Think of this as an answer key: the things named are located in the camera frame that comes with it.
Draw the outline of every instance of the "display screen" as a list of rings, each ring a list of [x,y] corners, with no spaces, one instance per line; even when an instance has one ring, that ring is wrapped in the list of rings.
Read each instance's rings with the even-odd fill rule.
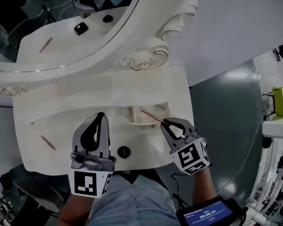
[[[199,209],[197,211],[184,214],[184,219],[189,226],[208,226],[223,218],[231,215],[233,212],[221,201]]]

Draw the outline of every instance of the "yellow object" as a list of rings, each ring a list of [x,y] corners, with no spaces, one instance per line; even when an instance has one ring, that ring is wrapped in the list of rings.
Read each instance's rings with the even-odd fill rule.
[[[273,121],[283,119],[283,88],[273,87],[274,107],[276,116]]]

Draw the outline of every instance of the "tabletop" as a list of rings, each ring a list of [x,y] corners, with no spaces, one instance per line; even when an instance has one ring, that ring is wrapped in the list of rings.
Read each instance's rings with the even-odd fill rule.
[[[91,40],[96,43],[114,27],[126,10],[127,7],[114,8],[92,13],[84,19],[76,16],[47,24],[21,40],[17,63],[31,64],[33,62],[41,64],[57,61],[57,64],[59,64],[61,56],[68,56],[69,60],[73,59],[75,55],[67,53],[68,49],[74,46],[90,44]],[[106,15],[112,15],[113,21],[104,23],[102,20]],[[74,27],[81,22],[86,23],[89,29],[78,36],[74,31]],[[53,38],[52,41],[40,53],[40,49],[50,37]]]
[[[101,86],[99,81],[104,81],[106,86]],[[150,169],[170,164],[170,148],[160,127],[132,125],[126,117],[128,107],[125,104],[168,101],[171,117],[184,118],[194,124],[183,66],[104,73],[71,80],[68,84],[47,85],[14,98],[16,134],[28,171],[46,175],[68,174],[74,131],[88,117],[101,111],[109,120],[111,155],[117,158],[115,170]],[[57,150],[46,145],[41,135]],[[121,146],[131,150],[126,159],[117,155]]]

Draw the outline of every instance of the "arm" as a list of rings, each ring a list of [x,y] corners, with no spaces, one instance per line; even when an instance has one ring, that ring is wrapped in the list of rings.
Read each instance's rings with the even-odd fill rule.
[[[193,204],[217,197],[209,167],[194,174]]]
[[[83,226],[91,211],[94,198],[73,195],[62,208],[58,226]]]

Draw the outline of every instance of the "black knob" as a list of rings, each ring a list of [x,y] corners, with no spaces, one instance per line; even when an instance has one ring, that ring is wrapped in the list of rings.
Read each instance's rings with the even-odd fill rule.
[[[81,156],[76,156],[75,157],[75,160],[78,162],[78,163],[82,163],[84,161],[84,158],[81,157]]]
[[[106,15],[106,16],[104,16],[104,18],[103,18],[103,22],[104,23],[110,23],[110,22],[112,22],[113,21],[113,16],[111,16],[111,15]]]
[[[127,157],[130,156],[131,151],[130,151],[129,147],[121,146],[121,147],[117,150],[117,154],[119,155],[119,157],[126,159]]]

